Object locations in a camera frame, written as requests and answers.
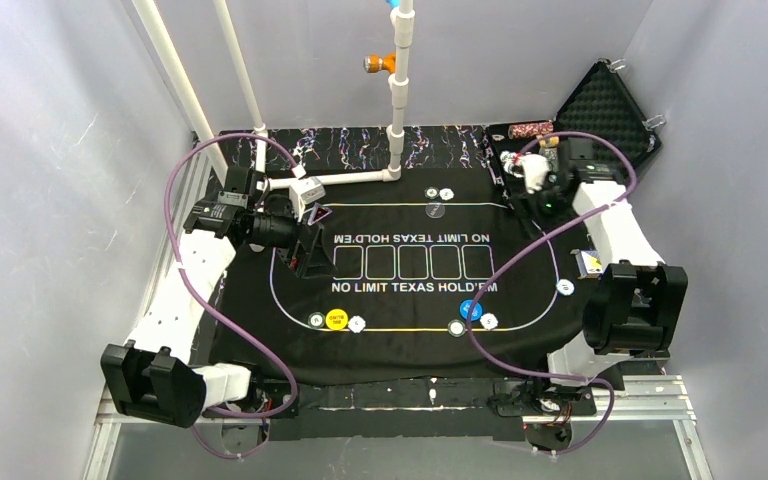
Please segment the green poker chip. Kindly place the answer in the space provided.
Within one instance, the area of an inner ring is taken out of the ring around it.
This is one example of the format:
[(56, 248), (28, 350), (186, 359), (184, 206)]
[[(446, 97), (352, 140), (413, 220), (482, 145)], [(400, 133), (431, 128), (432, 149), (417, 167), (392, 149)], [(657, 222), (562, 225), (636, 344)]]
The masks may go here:
[(313, 312), (308, 316), (308, 324), (314, 329), (323, 329), (325, 327), (325, 315), (321, 312)]
[(424, 195), (427, 199), (433, 200), (436, 199), (439, 195), (439, 190), (435, 187), (428, 187), (425, 189)]
[(447, 331), (451, 336), (459, 338), (465, 334), (466, 325), (463, 321), (454, 319), (448, 323)]

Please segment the yellow big blind button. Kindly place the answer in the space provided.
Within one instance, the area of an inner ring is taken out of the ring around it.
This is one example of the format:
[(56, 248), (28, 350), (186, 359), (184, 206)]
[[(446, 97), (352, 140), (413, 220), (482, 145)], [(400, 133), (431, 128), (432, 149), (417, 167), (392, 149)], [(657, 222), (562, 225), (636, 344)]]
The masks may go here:
[(346, 329), (349, 323), (349, 316), (343, 309), (332, 309), (325, 315), (325, 325), (329, 330), (340, 331)]

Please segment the white blue poker chip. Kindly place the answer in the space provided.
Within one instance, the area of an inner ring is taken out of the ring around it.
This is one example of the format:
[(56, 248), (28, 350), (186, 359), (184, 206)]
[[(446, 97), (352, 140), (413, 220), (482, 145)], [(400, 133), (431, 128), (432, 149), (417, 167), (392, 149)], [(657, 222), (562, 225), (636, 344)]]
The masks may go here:
[(479, 323), (484, 330), (494, 330), (499, 325), (498, 318), (492, 313), (486, 313), (479, 319)]
[(348, 320), (347, 328), (350, 332), (358, 334), (361, 333), (367, 326), (364, 318), (360, 316), (353, 316)]
[(451, 201), (454, 199), (454, 191), (449, 188), (443, 188), (439, 192), (439, 198), (443, 201)]

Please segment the blue playing card deck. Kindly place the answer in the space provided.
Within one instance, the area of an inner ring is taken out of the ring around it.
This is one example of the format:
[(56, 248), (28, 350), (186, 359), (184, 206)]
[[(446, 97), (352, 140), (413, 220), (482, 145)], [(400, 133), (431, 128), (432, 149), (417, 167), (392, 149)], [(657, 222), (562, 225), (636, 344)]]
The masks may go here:
[(571, 254), (579, 270), (579, 279), (599, 278), (604, 272), (596, 250), (574, 250)]

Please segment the white light-blue ten chip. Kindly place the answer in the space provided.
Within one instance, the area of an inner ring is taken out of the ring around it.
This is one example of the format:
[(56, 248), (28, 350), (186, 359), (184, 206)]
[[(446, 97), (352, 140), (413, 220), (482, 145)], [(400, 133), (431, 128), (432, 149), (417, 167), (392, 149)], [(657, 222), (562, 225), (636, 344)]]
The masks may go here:
[(563, 296), (570, 296), (575, 292), (575, 285), (568, 279), (559, 279), (556, 283), (556, 291)]

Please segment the blue small blind button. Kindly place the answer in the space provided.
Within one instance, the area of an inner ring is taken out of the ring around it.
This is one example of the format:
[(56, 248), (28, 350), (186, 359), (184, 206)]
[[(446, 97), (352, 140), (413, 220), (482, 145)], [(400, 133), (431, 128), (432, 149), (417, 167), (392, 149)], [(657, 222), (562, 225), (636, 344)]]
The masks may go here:
[(459, 305), (459, 313), (464, 321), (476, 322), (479, 321), (483, 316), (484, 309), (478, 302), (474, 302), (473, 300), (464, 300)]

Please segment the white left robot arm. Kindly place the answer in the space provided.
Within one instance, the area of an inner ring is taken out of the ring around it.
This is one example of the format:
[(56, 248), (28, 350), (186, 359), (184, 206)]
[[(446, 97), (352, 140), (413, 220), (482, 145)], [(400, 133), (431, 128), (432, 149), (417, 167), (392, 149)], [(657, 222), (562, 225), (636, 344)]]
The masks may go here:
[(319, 206), (322, 182), (297, 167), (287, 195), (243, 167), (227, 184), (192, 206), (174, 244), (175, 262), (144, 316), (120, 345), (106, 346), (100, 366), (118, 413), (188, 428), (208, 408), (247, 397), (251, 372), (218, 363), (193, 368), (192, 344), (208, 300), (237, 251), (250, 244), (274, 249), (298, 278), (333, 277)]

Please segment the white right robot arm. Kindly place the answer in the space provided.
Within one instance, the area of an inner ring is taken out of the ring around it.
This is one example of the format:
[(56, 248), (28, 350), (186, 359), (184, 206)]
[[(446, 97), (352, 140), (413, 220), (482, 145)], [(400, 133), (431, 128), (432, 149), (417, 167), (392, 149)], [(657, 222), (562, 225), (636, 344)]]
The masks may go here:
[(646, 239), (627, 197), (630, 175), (596, 159), (590, 136), (560, 144), (556, 160), (520, 155), (525, 193), (534, 205), (561, 199), (584, 219), (602, 272), (582, 314), (582, 329), (549, 354), (553, 382), (583, 386), (635, 356), (671, 346), (689, 280)]

